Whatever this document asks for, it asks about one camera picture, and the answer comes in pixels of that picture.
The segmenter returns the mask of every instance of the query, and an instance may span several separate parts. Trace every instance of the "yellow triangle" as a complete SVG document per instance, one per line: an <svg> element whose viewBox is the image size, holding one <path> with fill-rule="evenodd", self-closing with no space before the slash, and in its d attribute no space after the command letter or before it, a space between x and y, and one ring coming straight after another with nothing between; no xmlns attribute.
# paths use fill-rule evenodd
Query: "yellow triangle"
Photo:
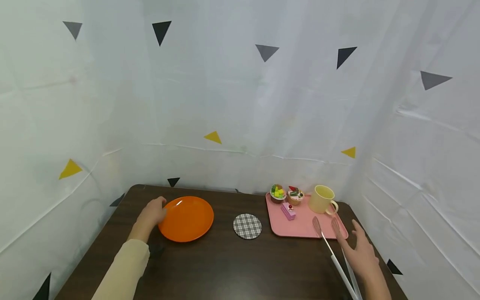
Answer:
<svg viewBox="0 0 480 300"><path fill-rule="evenodd" d="M60 174L59 180L65 177L69 177L73 174L77 174L78 172L82 172L82 168L79 167L75 162L69 159L67 166L63 169L63 172Z"/></svg>
<svg viewBox="0 0 480 300"><path fill-rule="evenodd" d="M351 158L355 158L355 147L351 147L350 149L343 150L343 154L348 155Z"/></svg>
<svg viewBox="0 0 480 300"><path fill-rule="evenodd" d="M218 136L218 133L216 133L216 131L207 134L206 136L204 136L204 138L207 139L207 140L210 140L210 141L214 141L215 143L219 143L219 144L222 143L222 141L220 140L220 137Z"/></svg>

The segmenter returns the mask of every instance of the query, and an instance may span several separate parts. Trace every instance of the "hand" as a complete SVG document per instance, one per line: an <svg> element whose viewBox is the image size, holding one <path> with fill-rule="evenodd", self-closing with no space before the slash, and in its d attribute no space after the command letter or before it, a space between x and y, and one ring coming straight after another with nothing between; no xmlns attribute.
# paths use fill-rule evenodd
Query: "hand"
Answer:
<svg viewBox="0 0 480 300"><path fill-rule="evenodd" d="M347 241L340 233L340 227L336 218L332 220L332 227L336 235L337 241L342 246L345 257L352 267L353 271L357 273L363 280L378 275L383 276L382 271L378 265L378 258L375 256L373 246L368 242L365 231L357 221L352 220L355 230L352 233L357 237L357 246L352 249Z"/></svg>
<svg viewBox="0 0 480 300"><path fill-rule="evenodd" d="M161 223L167 214L167 210L163 208L165 203L167 200L162 196L151 200L139 214L137 224L155 226Z"/></svg>
<svg viewBox="0 0 480 300"><path fill-rule="evenodd" d="M167 210L163 208L166 202L164 197L150 201L138 215L137 222L133 225L127 240L141 240L147 243L152 229L161 223L167 214Z"/></svg>

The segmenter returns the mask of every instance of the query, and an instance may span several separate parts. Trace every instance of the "white backdrop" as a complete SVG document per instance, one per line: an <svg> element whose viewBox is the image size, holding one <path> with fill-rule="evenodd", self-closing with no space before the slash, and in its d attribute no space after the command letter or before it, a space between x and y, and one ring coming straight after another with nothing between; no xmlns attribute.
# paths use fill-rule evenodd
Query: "white backdrop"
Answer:
<svg viewBox="0 0 480 300"><path fill-rule="evenodd" d="M0 298L49 278L52 299L115 199L177 177L326 184L410 299L478 297L475 1L17 2L0 4ZM420 71L452 79L425 90ZM82 171L59 180L69 159Z"/></svg>

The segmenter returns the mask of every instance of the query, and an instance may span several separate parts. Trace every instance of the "pink tray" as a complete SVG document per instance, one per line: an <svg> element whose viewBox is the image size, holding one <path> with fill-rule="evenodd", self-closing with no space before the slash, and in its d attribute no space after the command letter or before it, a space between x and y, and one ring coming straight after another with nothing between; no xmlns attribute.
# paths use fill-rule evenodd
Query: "pink tray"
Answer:
<svg viewBox="0 0 480 300"><path fill-rule="evenodd" d="M331 224L333 218L337 218L343 237L345 239L348 238L348 231L338 214L330 216L327 214L316 214L310 210L307 205L308 201L310 200L310 195L305 195L305 199L302 201L302 203L293 207L297 215L292 221L288 221L283 214L282 210L280 209L281 204L275 204L270 200L269 192L266 194L265 199L267 201L267 209L268 215L270 216L270 225L272 226L272 231L280 237L318 239L318 235L312 225L313 217L317 216L325 238L336 239Z"/></svg>

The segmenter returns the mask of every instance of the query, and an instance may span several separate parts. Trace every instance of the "beige sleeve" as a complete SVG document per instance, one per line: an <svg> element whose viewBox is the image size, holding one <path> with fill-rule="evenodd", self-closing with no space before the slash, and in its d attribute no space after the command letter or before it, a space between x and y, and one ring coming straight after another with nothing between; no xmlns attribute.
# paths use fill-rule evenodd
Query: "beige sleeve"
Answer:
<svg viewBox="0 0 480 300"><path fill-rule="evenodd" d="M132 300L150 257L141 240L126 241L115 256L92 300Z"/></svg>

